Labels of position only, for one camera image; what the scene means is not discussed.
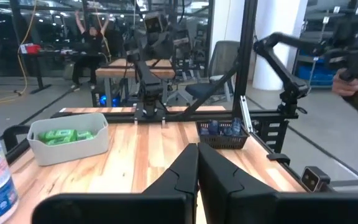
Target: metal bracket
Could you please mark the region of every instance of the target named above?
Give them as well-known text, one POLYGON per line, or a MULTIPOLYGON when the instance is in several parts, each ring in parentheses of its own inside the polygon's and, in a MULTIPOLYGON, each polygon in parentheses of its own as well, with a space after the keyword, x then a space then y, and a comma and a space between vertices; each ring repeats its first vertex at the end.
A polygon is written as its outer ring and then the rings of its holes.
POLYGON ((253 133, 254 128, 252 127, 251 117, 249 115, 249 109, 247 104, 246 96, 240 96, 240 105, 242 111, 242 119, 244 120, 244 124, 248 133, 253 133))

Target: wooden table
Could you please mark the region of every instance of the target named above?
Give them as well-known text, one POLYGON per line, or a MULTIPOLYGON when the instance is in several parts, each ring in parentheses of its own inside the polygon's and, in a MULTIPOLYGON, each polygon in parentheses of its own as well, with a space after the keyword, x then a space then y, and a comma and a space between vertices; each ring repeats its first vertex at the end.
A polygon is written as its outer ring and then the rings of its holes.
MULTIPOLYGON (((185 108, 170 108, 181 111, 185 108)), ((67 108, 77 113, 122 112, 133 108, 67 108)), ((204 106, 199 110, 224 110, 204 106)), ((142 192, 154 182, 189 143, 199 142, 194 122, 161 124, 110 124, 109 151, 77 161, 39 167, 32 150, 11 166, 19 192, 19 206, 7 223, 29 224, 32 211, 43 199, 73 192, 142 192)), ((223 156, 250 175, 279 191, 305 191, 277 162, 266 158, 267 151, 252 137, 243 150, 220 150, 223 156)), ((206 223, 201 195, 198 196, 197 224, 206 223)))
MULTIPOLYGON (((148 66, 153 65, 157 60, 148 60, 146 61, 146 64, 148 66)), ((104 90, 106 92, 106 101, 107 101, 107 107, 111 107, 111 89, 110 89, 110 82, 111 78, 126 78, 125 81, 125 97, 127 98, 129 96, 129 88, 128 88, 128 81, 127 78, 135 78, 136 72, 135 69, 133 69, 133 64, 128 63, 126 59, 120 58, 110 63, 109 66, 120 66, 125 67, 127 66, 127 69, 125 68, 99 68, 96 70, 96 76, 104 78, 104 90)), ((171 67, 171 63, 169 60, 160 60, 156 65, 155 68, 158 67, 171 67)), ((150 71, 155 74, 157 77, 161 79, 169 79, 173 78, 175 76, 175 71, 173 69, 150 69, 150 71)), ((166 102, 168 97, 168 85, 167 82, 162 82, 163 85, 163 97, 162 101, 166 102)))

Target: gray plastic bin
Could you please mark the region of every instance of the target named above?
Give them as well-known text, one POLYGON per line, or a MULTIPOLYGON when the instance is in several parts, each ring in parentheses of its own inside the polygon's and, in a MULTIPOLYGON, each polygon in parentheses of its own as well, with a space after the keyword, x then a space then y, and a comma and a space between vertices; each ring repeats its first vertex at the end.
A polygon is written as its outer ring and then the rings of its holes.
POLYGON ((40 120, 31 124, 27 140, 35 154, 38 165, 49 166, 106 152, 109 146, 108 123, 101 113, 40 120), (57 146, 48 146, 38 140, 40 133, 56 129, 75 129, 97 134, 94 139, 57 146))

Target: yellow cable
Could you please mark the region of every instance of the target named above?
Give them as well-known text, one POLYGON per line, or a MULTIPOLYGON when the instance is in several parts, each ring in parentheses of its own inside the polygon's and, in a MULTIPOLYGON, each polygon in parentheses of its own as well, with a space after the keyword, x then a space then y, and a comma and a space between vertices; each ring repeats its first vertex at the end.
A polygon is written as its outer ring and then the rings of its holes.
POLYGON ((23 77, 24 77, 24 89, 22 91, 20 91, 19 96, 7 96, 7 97, 4 97, 4 98, 0 98, 0 103, 7 103, 7 102, 12 102, 12 101, 17 100, 17 98, 23 96, 23 94, 25 93, 25 91, 27 89, 27 84, 28 84, 27 83, 27 76, 25 74, 24 67, 23 67, 23 64, 22 64, 22 61, 21 61, 21 57, 20 57, 20 47, 21 47, 22 44, 24 44, 24 42, 26 41, 27 37, 29 36, 31 26, 32 26, 32 22, 33 22, 34 16, 35 16, 35 10, 37 9, 37 2, 38 2, 38 0, 34 1, 34 8, 32 10, 32 15, 31 15, 29 27, 27 29, 27 32, 25 33, 25 36, 24 36, 21 44, 19 45, 19 48, 17 48, 17 60, 19 61, 19 65, 20 65, 20 68, 22 70, 23 77))
MULTIPOLYGON (((93 0, 94 11, 95 11, 95 13, 96 13, 96 17, 98 18, 98 22, 99 22, 99 26, 100 26, 100 31, 101 31, 101 30, 102 30, 102 23, 100 22, 100 18, 99 18, 99 14, 98 14, 98 8, 96 7, 95 4, 96 4, 96 3, 95 3, 95 1, 93 0)), ((111 61, 111 53, 110 53, 110 49, 109 49, 109 44, 108 44, 107 39, 105 38, 104 34, 103 34, 102 32, 100 32, 100 33, 101 33, 102 36, 103 36, 104 44, 106 44, 106 48, 107 48, 107 51, 108 51, 108 53, 109 53, 109 60, 108 60, 108 62, 110 62, 110 61, 111 61)))

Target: blue bin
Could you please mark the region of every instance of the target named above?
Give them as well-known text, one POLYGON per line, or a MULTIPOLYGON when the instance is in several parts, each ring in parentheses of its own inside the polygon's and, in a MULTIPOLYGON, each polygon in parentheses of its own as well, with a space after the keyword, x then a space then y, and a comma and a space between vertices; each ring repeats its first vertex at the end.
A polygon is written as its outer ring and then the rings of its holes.
MULTIPOLYGON (((316 67, 311 77, 311 85, 314 86, 329 86, 333 84, 334 75, 336 71, 324 67, 316 67)), ((311 75, 311 67, 300 66, 298 69, 298 77, 304 80, 309 80, 311 75)))

